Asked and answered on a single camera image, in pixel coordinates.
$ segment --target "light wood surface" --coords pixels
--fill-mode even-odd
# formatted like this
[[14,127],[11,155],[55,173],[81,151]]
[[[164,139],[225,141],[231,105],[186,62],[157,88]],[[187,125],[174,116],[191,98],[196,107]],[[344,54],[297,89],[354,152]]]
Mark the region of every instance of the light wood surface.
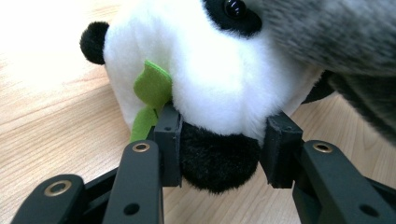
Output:
[[[118,166],[128,134],[104,67],[78,41],[90,21],[111,21],[118,0],[0,3],[0,223],[59,174],[88,182]],[[304,140],[339,146],[366,176],[396,188],[396,149],[340,96],[292,116]],[[165,223],[299,223],[290,190],[266,185],[262,168],[221,196],[164,189]]]

